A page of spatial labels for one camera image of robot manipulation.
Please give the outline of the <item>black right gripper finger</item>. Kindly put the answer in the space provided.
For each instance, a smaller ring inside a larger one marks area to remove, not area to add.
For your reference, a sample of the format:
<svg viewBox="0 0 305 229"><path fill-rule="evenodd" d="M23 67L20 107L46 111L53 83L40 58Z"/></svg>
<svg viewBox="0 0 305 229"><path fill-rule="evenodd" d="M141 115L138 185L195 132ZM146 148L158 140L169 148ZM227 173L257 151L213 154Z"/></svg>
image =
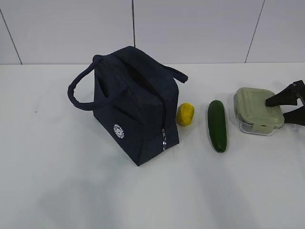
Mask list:
<svg viewBox="0 0 305 229"><path fill-rule="evenodd" d="M302 80L291 83L278 94L266 99L265 105L267 107L297 105L298 99L305 105L305 84Z"/></svg>
<svg viewBox="0 0 305 229"><path fill-rule="evenodd" d="M298 108L283 114L285 123L305 125L305 108Z"/></svg>

